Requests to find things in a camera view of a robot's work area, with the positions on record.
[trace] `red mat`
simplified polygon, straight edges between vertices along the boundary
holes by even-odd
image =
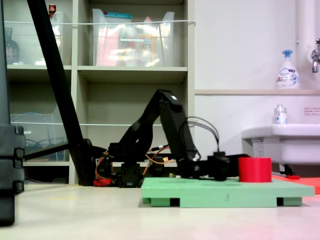
[[[272,176],[272,177],[274,179],[279,179],[287,182],[312,186],[314,187],[315,194],[320,194],[320,177],[305,177],[305,178],[302,177],[298,180],[288,179],[282,176]]]

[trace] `faucet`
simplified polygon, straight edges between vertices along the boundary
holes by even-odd
[[[312,51],[311,57],[312,57],[312,72],[318,73],[319,72],[319,67],[318,67],[318,61],[320,59],[320,38],[317,38],[315,40],[318,49],[315,49]]]

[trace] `shelf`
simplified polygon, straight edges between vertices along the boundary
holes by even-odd
[[[185,0],[89,0],[92,4],[116,5],[183,5]]]
[[[95,84],[182,84],[187,67],[78,66],[78,72]]]
[[[8,65],[10,83],[49,83],[47,66],[39,65]],[[71,82],[71,66],[64,66],[67,82]]]
[[[24,167],[58,167],[69,166],[68,161],[24,161]]]
[[[139,164],[140,164],[140,167],[143,167],[143,168],[145,168],[147,165],[148,165],[148,161],[145,161],[145,162],[138,162]],[[121,164],[123,164],[123,162],[114,162],[113,164],[112,164],[112,166],[114,167],[114,168],[117,168],[117,167],[121,167]],[[165,164],[164,165],[165,167],[169,167],[169,168],[175,168],[176,166],[177,166],[177,163],[175,163],[175,162],[170,162],[170,163],[167,163],[167,164]]]
[[[196,89],[196,96],[259,96],[259,95],[273,95],[273,96],[283,96],[283,95],[320,95],[320,89],[243,89],[243,90],[233,90],[233,89]]]

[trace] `wall label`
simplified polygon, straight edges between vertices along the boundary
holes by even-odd
[[[305,107],[305,116],[320,116],[320,107]]]

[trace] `orange wire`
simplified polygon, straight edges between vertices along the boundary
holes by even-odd
[[[159,151],[157,151],[154,155],[153,155],[153,157],[152,158],[150,158],[148,155],[146,155],[146,157],[149,159],[149,160],[151,160],[151,162],[153,162],[153,163],[155,163],[155,164],[167,164],[167,163],[173,163],[173,162],[175,162],[175,160],[172,160],[172,161],[167,161],[167,162],[165,162],[165,163],[163,163],[163,162],[157,162],[157,161],[154,161],[154,158],[155,158],[155,156],[157,156],[161,151],[163,151],[163,150],[165,150],[165,149],[168,149],[169,148],[169,146],[166,146],[166,147],[164,147],[164,148],[161,148]],[[143,171],[143,174],[142,175],[145,175],[146,174],[146,172],[147,172],[147,169],[148,169],[148,167],[149,167],[149,165],[150,165],[150,162],[146,165],[146,167],[145,167],[145,169],[144,169],[144,171]]]
[[[105,151],[104,154],[103,154],[103,156],[100,157],[99,161],[96,163],[96,166],[95,166],[95,176],[96,176],[97,178],[107,179],[107,178],[105,178],[105,177],[103,177],[103,176],[100,176],[100,175],[98,174],[98,171],[97,171],[98,166],[100,165],[100,163],[102,162],[102,160],[105,159],[105,156],[106,156],[107,154],[108,154],[108,152]]]
[[[155,161],[153,160],[152,158],[150,158],[147,154],[145,155],[151,162],[155,163],[155,164],[169,164],[169,163],[173,163],[175,162],[176,160],[170,160],[170,161],[166,161],[166,162],[158,162],[158,161]]]

